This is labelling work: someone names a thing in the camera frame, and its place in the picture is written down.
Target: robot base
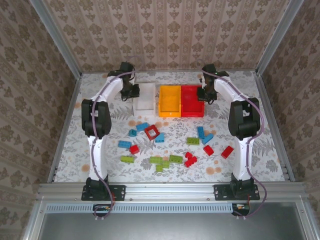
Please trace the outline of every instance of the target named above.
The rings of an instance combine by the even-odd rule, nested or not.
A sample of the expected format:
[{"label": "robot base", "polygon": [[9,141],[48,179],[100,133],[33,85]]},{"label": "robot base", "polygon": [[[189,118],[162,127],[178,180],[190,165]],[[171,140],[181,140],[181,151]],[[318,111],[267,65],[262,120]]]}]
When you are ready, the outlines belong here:
[{"label": "robot base", "polygon": [[[108,184],[115,201],[124,201],[126,196],[126,185],[109,185],[108,176],[104,180]],[[88,177],[82,189],[82,201],[110,201],[110,195],[102,181],[92,180]]]},{"label": "robot base", "polygon": [[232,200],[260,200],[258,186],[254,184],[252,178],[248,180],[237,180],[234,174],[231,174],[231,182],[229,184],[213,185],[214,197],[216,201],[232,201]]}]

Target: vented panel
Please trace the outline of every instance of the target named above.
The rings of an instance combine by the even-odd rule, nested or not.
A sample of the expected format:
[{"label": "vented panel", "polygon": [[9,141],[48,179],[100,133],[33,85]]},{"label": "vented panel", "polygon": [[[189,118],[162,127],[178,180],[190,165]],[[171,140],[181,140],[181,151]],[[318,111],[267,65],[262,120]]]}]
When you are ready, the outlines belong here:
[{"label": "vented panel", "polygon": [[[50,203],[45,213],[93,213],[93,206],[93,203]],[[232,211],[232,203],[119,203],[112,210],[113,213],[232,213]]]}]

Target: red square lego frame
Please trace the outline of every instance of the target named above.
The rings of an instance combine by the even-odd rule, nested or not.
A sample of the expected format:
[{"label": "red square lego frame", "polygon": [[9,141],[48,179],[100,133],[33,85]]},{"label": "red square lego frame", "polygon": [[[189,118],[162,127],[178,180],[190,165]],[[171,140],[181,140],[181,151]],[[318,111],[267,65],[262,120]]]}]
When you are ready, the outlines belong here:
[{"label": "red square lego frame", "polygon": [[[155,132],[155,135],[151,136],[149,131],[153,130]],[[158,131],[157,127],[155,125],[151,125],[151,126],[148,126],[144,129],[144,132],[145,134],[147,135],[147,137],[149,138],[149,140],[153,140],[155,139],[156,137],[159,136],[160,132]]]}]

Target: orange dot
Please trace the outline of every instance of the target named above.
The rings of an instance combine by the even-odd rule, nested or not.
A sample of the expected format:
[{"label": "orange dot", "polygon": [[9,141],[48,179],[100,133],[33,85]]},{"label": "orange dot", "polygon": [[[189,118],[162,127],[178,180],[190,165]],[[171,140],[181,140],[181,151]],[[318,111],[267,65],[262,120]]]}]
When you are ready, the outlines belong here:
[{"label": "orange dot", "polygon": [[215,173],[215,170],[212,168],[212,167],[207,167],[206,169],[205,169],[205,172],[206,172],[206,174],[208,174],[208,175],[213,175],[214,173]]},{"label": "orange dot", "polygon": [[74,105],[74,108],[75,109],[78,109],[81,107],[81,103],[80,102],[76,102],[75,105]]},{"label": "orange dot", "polygon": [[215,172],[216,172],[216,173],[221,173],[221,167],[216,167],[216,168],[215,168]]},{"label": "orange dot", "polygon": [[136,124],[136,121],[135,121],[135,120],[130,120],[130,121],[128,122],[128,125],[129,125],[130,127],[134,127],[134,126],[137,125],[137,124]]},{"label": "orange dot", "polygon": [[162,127],[162,122],[157,121],[154,125],[155,125],[155,127],[156,127],[157,129],[159,129],[159,128]]},{"label": "orange dot", "polygon": [[83,165],[82,167],[81,167],[81,171],[82,172],[88,172],[90,170],[90,166],[89,166],[89,164],[85,164],[85,165]]}]

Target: blue lego brick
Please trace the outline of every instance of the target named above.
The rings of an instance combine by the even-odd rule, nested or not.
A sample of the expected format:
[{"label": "blue lego brick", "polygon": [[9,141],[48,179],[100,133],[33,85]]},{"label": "blue lego brick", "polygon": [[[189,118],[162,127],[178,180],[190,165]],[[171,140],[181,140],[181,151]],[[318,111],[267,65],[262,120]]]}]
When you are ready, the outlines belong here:
[{"label": "blue lego brick", "polygon": [[118,148],[129,149],[131,147],[131,142],[129,141],[119,141]]},{"label": "blue lego brick", "polygon": [[212,133],[208,134],[204,139],[202,139],[202,144],[206,145],[207,142],[209,142],[213,138],[214,138],[214,135]]},{"label": "blue lego brick", "polygon": [[164,143],[165,142],[165,134],[163,132],[160,133],[154,140],[156,143]]},{"label": "blue lego brick", "polygon": [[129,131],[129,136],[130,136],[130,137],[135,137],[135,136],[137,136],[137,131],[134,130],[134,129],[131,129],[131,130]]},{"label": "blue lego brick", "polygon": [[199,138],[199,139],[204,139],[204,138],[205,138],[204,127],[203,127],[203,126],[198,126],[198,127],[196,128],[196,130],[198,131],[198,138]]},{"label": "blue lego brick", "polygon": [[144,122],[139,125],[136,125],[135,127],[138,132],[141,132],[141,131],[145,130],[147,127],[149,127],[149,124],[147,122]]}]

